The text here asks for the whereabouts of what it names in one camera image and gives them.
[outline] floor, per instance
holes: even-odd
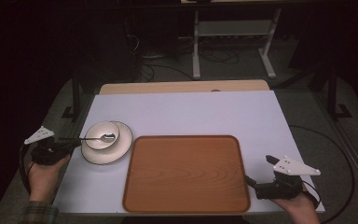
[[[167,58],[158,52],[147,52],[142,75],[137,82],[155,81],[190,81],[191,80],[191,40],[184,40],[183,54],[176,58]],[[225,79],[265,79],[270,86],[282,83],[300,71],[288,68],[291,55],[296,48],[296,40],[274,40],[269,58],[277,77],[269,79],[258,56],[257,49],[262,46],[263,39],[223,40],[224,47],[213,49],[208,44],[222,43],[221,40],[205,40],[200,58],[201,80]],[[326,88],[321,92],[308,90],[311,76],[305,77],[288,88],[275,90],[287,123],[291,127],[293,137],[305,163],[318,167],[323,174],[312,178],[320,192],[325,212],[320,214],[321,221],[329,223],[358,223],[358,172],[356,165],[354,175],[346,161],[347,153],[352,148],[358,157],[358,100],[351,86],[338,80],[337,103],[345,105],[352,118],[333,121],[327,115]],[[72,105],[72,86],[68,82],[57,95],[48,115],[43,122],[45,127],[54,130],[57,135],[75,136],[82,128],[93,96],[81,94],[82,113],[77,122],[62,119],[63,110]],[[0,203],[0,223],[15,223],[27,202],[27,193],[16,173]],[[348,206],[340,213],[345,204]],[[285,213],[244,216],[250,223],[290,223]],[[60,215],[60,223],[121,223],[122,217],[84,217]]]

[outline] wooden board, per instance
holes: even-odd
[[[254,2],[255,0],[211,0],[211,3],[240,3]],[[274,2],[274,0],[257,0],[258,2]],[[181,0],[182,4],[197,4],[197,1]]]
[[[265,80],[219,80],[105,84],[100,94],[133,94],[197,91],[269,91]]]
[[[123,207],[132,213],[245,213],[250,200],[238,140],[230,135],[137,138]]]

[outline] white plate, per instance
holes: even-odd
[[[120,136],[117,141],[110,147],[105,149],[92,149],[85,141],[81,145],[81,152],[83,157],[95,164],[107,164],[120,159],[131,148],[132,132],[131,129],[124,123],[118,121],[114,122],[120,131]]]

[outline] metal stand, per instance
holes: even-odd
[[[334,66],[331,66],[331,72],[328,82],[328,95],[327,95],[327,112],[333,118],[337,120],[338,118],[351,118],[351,113],[345,105],[338,105],[342,110],[341,113],[336,112],[336,99],[337,99],[337,72]]]
[[[73,106],[67,106],[65,111],[62,114],[63,119],[72,119],[72,122],[76,122],[80,114],[80,88],[79,82],[77,79],[77,71],[72,77],[72,97],[73,97]]]
[[[281,9],[275,9],[272,20],[253,21],[200,21],[199,12],[195,12],[194,19],[194,51],[193,51],[193,78],[200,79],[199,36],[215,35],[266,35],[267,42],[264,48],[259,49],[261,60],[269,78],[275,78],[275,72],[269,61],[269,46],[275,34]]]
[[[269,78],[276,77],[274,69],[272,68],[271,62],[269,61],[268,53],[269,53],[269,46],[271,45],[272,38],[274,37],[275,29],[278,25],[278,19],[279,19],[280,15],[281,15],[281,9],[278,8],[275,10],[274,18],[272,19],[271,25],[268,28],[266,45],[264,46],[264,48],[258,49],[258,52],[261,57],[261,61],[263,62],[264,67],[266,68],[267,75]]]

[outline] white table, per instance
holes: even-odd
[[[240,142],[246,174],[258,183],[271,182],[274,177],[266,155],[302,161],[273,91],[97,95],[80,136],[104,120],[127,124],[133,139],[142,135],[233,135]],[[54,204],[61,213],[131,216],[122,207],[130,156],[131,151],[118,161],[96,165],[87,162],[77,148]],[[309,176],[302,178],[312,184]],[[258,200],[255,191],[249,190],[248,214],[282,211],[269,200]]]

